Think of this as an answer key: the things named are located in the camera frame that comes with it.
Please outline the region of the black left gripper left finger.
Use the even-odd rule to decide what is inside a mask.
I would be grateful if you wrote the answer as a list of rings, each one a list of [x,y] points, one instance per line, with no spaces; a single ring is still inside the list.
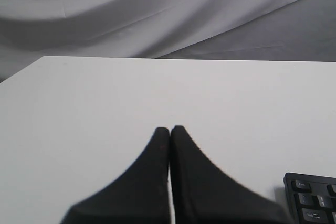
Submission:
[[[155,129],[134,163],[114,182],[74,204],[63,223],[170,223],[167,128]]]

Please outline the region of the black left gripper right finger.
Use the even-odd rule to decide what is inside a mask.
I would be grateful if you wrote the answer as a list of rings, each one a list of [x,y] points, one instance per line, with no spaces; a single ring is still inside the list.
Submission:
[[[292,223],[277,203],[236,182],[198,148],[183,126],[170,136],[176,223]]]

